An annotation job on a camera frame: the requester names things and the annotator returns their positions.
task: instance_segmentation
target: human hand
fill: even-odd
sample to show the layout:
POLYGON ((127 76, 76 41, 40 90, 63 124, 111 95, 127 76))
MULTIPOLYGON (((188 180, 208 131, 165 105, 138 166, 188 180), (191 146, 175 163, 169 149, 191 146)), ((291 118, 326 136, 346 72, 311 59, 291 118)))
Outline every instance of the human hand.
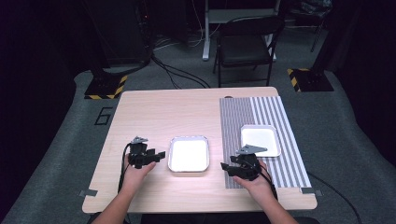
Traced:
POLYGON ((156 162, 143 166, 141 169, 135 169, 128 162, 128 155, 124 158, 124 179, 120 193, 126 193, 133 196, 143 183, 146 175, 155 167, 156 162))
MULTIPOLYGON (((262 168, 262 173, 268 179, 271 179, 271 177, 266 172, 267 165, 261 160, 259 160, 259 163, 263 167, 262 168)), ((239 176, 235 175, 235 176, 233 176, 233 180, 236 183, 240 184, 245 189, 247 189, 247 191, 249 192, 250 196, 259 204, 275 200, 275 197, 274 197, 274 194, 273 194, 273 192, 271 190, 270 184, 261 175, 259 175, 256 179, 254 179, 252 181, 248 181, 248 180, 242 179, 239 176)))

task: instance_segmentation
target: striped mat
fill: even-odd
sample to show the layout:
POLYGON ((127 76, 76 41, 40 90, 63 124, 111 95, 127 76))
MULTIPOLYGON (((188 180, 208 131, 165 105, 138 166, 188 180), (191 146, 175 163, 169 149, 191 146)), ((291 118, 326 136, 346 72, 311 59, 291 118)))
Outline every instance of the striped mat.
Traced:
MULTIPOLYGON (((221 98, 221 132, 224 162, 230 165, 230 156, 241 147, 241 128, 246 124, 272 125, 277 129, 281 154, 275 158, 262 158, 278 188, 310 188, 300 151, 294 139, 288 117, 280 96, 221 98)), ((227 173, 226 189, 240 189, 227 173)))

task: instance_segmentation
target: table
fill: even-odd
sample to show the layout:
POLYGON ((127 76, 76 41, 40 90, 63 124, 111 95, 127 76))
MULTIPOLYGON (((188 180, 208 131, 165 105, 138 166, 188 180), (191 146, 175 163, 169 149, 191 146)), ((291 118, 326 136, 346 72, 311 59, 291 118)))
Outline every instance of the table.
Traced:
POLYGON ((225 23, 240 17, 271 16, 279 11, 280 0, 276 0, 274 8, 253 9, 210 9, 208 0, 205 0, 205 44, 202 59, 209 60, 210 30, 209 23, 225 23))
MULTIPOLYGON (((85 213, 103 211, 117 194, 122 151, 136 136, 148 148, 166 151, 129 207, 130 213, 260 211, 245 189, 226 189, 219 99, 225 96, 278 96, 272 87, 126 91, 122 94, 86 196, 85 213), (170 141, 175 136, 203 135, 209 143, 210 164, 203 173, 179 174, 168 168, 170 141)), ((278 188, 279 202, 288 210, 314 209, 314 194, 300 188, 278 188)))

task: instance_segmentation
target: hazard tape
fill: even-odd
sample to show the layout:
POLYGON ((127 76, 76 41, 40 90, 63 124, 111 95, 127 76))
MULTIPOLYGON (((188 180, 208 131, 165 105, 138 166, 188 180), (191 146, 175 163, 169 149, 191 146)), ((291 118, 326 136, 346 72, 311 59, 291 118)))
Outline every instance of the hazard tape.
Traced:
POLYGON ((291 85, 293 86, 295 91, 301 91, 300 86, 297 82, 297 78, 295 77, 295 75, 293 74, 294 71, 309 71, 309 69, 306 68, 299 68, 299 69, 288 69, 288 74, 290 77, 290 81, 291 81, 291 85))
POLYGON ((120 81, 120 85, 117 87, 117 90, 114 94, 110 95, 85 95, 84 99, 91 99, 91 100, 105 100, 105 99, 116 99, 119 98, 122 89, 125 85, 127 76, 123 77, 120 81))

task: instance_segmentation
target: rectangular tray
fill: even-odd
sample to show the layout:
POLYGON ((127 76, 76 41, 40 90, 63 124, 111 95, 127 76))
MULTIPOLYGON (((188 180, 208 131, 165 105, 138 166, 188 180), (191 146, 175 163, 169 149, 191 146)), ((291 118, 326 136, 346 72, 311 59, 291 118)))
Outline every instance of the rectangular tray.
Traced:
POLYGON ((209 146, 204 136, 180 136, 171 141, 168 167, 173 172, 203 172, 209 166, 209 146))
POLYGON ((244 125, 241 128, 241 147, 245 145, 267 148, 256 153, 257 157, 277 157, 281 153, 276 128, 271 125, 244 125))

